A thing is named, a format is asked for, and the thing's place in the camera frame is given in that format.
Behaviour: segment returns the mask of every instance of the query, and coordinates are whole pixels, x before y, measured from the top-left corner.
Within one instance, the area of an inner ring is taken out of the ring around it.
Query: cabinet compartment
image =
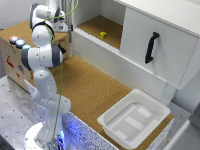
[[[153,61],[146,64],[145,56],[153,32],[160,37],[154,41]],[[127,8],[120,54],[179,86],[197,41],[198,38],[191,34]]]
[[[107,38],[100,40],[120,49],[125,10],[113,0],[80,0],[74,25],[98,39],[100,32],[106,32]]]

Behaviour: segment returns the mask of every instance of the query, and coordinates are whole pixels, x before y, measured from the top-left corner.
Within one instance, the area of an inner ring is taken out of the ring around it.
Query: cork surface
[[[59,93],[60,67],[52,68],[51,72],[56,80]],[[123,148],[104,133],[103,127],[97,122],[97,118],[130,92],[131,89],[78,56],[73,56],[63,62],[62,95],[71,100],[71,112],[120,150],[123,150]],[[137,150],[145,150],[172,119],[173,116],[169,115]]]
[[[100,40],[120,49],[123,26],[117,24],[105,17],[98,16],[92,20],[89,20],[79,26],[81,30],[99,38]],[[107,38],[101,39],[100,33],[106,32]]]
[[[10,37],[13,35],[18,36],[20,39],[24,39],[26,44],[35,47],[32,42],[32,30],[30,29],[29,20],[0,31],[0,37],[2,37],[8,43],[10,42]],[[68,33],[55,33],[55,38],[56,40],[59,40],[67,35]]]

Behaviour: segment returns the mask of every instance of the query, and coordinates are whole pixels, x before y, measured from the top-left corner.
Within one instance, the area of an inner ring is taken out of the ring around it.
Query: white plastic bin
[[[126,149],[136,149],[169,115],[170,109],[133,90],[98,118],[105,133]]]

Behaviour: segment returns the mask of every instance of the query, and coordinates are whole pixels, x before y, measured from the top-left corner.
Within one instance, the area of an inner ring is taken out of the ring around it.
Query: white cabinet door
[[[160,37],[154,41],[153,60],[146,64],[145,56],[153,32]],[[197,41],[198,38],[191,34],[127,8],[120,54],[179,86]]]

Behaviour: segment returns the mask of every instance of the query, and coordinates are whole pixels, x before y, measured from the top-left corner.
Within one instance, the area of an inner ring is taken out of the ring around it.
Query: yellow sponge
[[[106,32],[101,32],[101,33],[100,33],[100,38],[101,38],[101,39],[107,38],[107,33],[106,33]]]

